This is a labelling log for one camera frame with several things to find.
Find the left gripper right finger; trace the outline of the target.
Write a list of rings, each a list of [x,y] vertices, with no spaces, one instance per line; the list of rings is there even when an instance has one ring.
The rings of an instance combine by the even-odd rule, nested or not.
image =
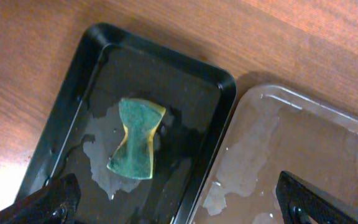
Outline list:
[[[285,224],[358,224],[354,209],[289,171],[281,171],[276,195]]]

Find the green yellow sponge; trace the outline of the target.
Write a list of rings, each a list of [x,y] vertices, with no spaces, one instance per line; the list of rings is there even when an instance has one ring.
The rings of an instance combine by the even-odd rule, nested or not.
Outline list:
[[[117,175],[149,180],[154,175],[154,136],[166,108],[139,98],[123,98],[119,117],[124,138],[110,157],[107,168]]]

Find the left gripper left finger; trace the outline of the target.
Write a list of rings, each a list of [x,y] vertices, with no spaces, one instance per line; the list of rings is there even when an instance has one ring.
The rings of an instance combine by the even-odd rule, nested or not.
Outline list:
[[[0,211],[0,224],[75,223],[81,190],[68,174]]]

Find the brown plastic serving tray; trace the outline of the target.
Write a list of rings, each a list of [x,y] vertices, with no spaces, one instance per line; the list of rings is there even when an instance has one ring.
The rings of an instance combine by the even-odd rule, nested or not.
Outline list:
[[[286,170],[358,211],[358,119],[277,85],[239,101],[191,223],[281,223]]]

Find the black rectangular tray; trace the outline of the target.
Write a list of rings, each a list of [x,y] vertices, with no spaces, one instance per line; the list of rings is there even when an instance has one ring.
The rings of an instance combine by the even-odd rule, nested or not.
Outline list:
[[[73,173],[80,223],[186,223],[236,99],[218,67],[110,24],[83,34],[17,198]],[[154,176],[131,180],[108,161],[124,138],[118,103],[142,98],[166,109],[154,136]]]

